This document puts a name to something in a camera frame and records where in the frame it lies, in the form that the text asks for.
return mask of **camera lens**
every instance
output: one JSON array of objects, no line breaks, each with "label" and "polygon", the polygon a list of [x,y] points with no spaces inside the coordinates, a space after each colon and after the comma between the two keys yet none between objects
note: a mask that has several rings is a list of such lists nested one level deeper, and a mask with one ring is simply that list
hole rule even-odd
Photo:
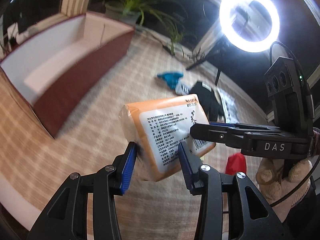
[{"label": "camera lens", "polygon": [[279,83],[278,83],[278,80],[275,76],[272,78],[272,84],[273,84],[273,87],[275,88],[275,90],[278,91],[279,90]]},{"label": "camera lens", "polygon": [[284,87],[287,84],[287,78],[285,77],[285,74],[283,72],[280,72],[280,82]]},{"label": "camera lens", "polygon": [[271,84],[268,83],[268,91],[271,93],[272,92],[272,87],[271,87]]}]

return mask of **blue gripper pad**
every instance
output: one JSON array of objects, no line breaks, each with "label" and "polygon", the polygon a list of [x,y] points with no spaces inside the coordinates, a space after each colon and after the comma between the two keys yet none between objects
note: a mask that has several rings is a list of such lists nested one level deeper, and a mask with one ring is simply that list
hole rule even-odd
[{"label": "blue gripper pad", "polygon": [[137,144],[134,142],[130,142],[126,149],[126,152],[124,153],[124,157],[126,157],[126,154],[128,154],[128,157],[124,164],[124,168],[122,170],[122,176],[121,176],[122,180],[121,180],[120,192],[122,194],[126,192],[126,190],[129,188],[129,185],[130,185],[130,180],[131,180],[134,164],[136,162],[136,157],[137,157]]},{"label": "blue gripper pad", "polygon": [[192,182],[192,169],[187,158],[186,151],[189,152],[188,146],[186,142],[180,142],[178,145],[178,157],[184,177],[184,182],[186,183],[186,187],[188,190],[193,189]]}]

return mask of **barcode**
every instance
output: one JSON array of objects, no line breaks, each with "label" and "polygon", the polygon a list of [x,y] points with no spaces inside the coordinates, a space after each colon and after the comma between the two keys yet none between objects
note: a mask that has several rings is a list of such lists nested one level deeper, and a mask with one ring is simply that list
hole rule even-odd
[{"label": "barcode", "polygon": [[197,140],[197,139],[193,139],[193,141],[196,145],[196,149],[200,149],[202,146],[205,146],[209,143],[208,141],[202,141],[202,140]]}]

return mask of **ring light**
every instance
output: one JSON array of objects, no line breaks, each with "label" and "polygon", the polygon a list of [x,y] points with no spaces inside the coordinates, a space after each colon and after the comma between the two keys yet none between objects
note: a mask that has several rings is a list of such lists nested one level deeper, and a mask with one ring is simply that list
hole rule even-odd
[{"label": "ring light", "polygon": [[257,42],[247,41],[240,37],[232,27],[233,19],[231,17],[231,10],[238,5],[244,3],[249,4],[252,1],[253,0],[221,0],[219,12],[220,24],[223,33],[233,45],[244,51],[261,52],[269,49],[271,44],[278,38],[280,19],[276,7],[270,0],[255,0],[261,3],[270,14],[272,22],[270,34],[263,41]]}]

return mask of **plant pot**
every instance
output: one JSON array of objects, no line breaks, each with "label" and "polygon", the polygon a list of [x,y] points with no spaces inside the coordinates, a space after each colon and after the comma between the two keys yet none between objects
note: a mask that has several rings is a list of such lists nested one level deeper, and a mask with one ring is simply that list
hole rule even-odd
[{"label": "plant pot", "polygon": [[110,1],[105,4],[106,16],[108,18],[135,26],[137,20],[141,16],[140,12],[129,12],[126,15],[123,14],[123,5],[117,1]]}]

